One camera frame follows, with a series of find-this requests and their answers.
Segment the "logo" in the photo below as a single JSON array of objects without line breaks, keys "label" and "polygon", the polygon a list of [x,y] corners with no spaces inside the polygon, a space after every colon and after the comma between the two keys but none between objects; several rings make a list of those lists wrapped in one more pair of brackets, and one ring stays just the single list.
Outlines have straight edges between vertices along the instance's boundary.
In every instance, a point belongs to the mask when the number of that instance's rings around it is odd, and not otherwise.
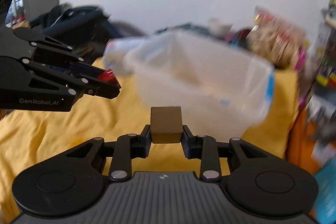
[{"label": "logo", "polygon": [[21,98],[19,102],[21,104],[33,104],[33,105],[58,105],[58,101],[27,100],[23,98]]},{"label": "logo", "polygon": [[168,178],[168,175],[163,174],[163,175],[159,176],[159,178],[160,178],[160,179],[167,179],[167,178]]}]

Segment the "snack bag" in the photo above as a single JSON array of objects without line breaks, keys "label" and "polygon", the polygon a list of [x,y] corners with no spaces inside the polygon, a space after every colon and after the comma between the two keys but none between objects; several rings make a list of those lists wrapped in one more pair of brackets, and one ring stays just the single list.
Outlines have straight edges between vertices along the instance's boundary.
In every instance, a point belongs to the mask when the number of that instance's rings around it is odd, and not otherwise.
[{"label": "snack bag", "polygon": [[300,70],[306,32],[269,11],[256,7],[255,26],[247,36],[249,48],[280,68]]}]

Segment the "brown cube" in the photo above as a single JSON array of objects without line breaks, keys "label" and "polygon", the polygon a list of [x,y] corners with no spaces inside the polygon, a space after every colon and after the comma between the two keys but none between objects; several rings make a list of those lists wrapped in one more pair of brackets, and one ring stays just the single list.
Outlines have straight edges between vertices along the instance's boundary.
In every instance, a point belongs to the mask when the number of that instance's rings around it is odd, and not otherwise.
[{"label": "brown cube", "polygon": [[153,143],[179,143],[182,136],[180,106],[151,107],[151,136]]}]

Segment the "blue object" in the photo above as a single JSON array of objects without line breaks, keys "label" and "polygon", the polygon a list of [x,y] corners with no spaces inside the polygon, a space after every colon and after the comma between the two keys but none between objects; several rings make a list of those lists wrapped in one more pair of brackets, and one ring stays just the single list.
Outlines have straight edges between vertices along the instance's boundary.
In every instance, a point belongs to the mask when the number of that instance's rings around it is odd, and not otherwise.
[{"label": "blue object", "polygon": [[329,160],[314,175],[319,194],[315,201],[315,216],[320,224],[336,222],[336,158]]},{"label": "blue object", "polygon": [[272,102],[273,100],[273,92],[274,92],[274,70],[268,77],[267,89],[266,89],[266,99]]}]

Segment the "yellow bedsheet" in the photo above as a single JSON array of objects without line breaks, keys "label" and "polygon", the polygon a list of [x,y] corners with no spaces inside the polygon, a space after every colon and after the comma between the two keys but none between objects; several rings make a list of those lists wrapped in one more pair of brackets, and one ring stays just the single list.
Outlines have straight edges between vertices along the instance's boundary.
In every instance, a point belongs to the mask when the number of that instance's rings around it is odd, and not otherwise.
[{"label": "yellow bedsheet", "polygon": [[[101,67],[101,60],[94,65]],[[268,117],[249,128],[243,139],[283,157],[297,109],[297,77],[294,72],[282,71],[276,72],[275,79]],[[122,89],[113,100],[84,95],[70,112],[16,110],[0,122],[0,205],[5,222],[19,214],[11,184],[22,170],[93,137],[115,141],[126,133],[140,133],[149,124],[150,109],[142,105],[133,77],[118,80]],[[133,171],[198,172],[199,165],[199,160],[184,158],[180,144],[152,145],[147,159],[132,161]],[[221,165],[222,173],[228,174],[226,159]]]}]

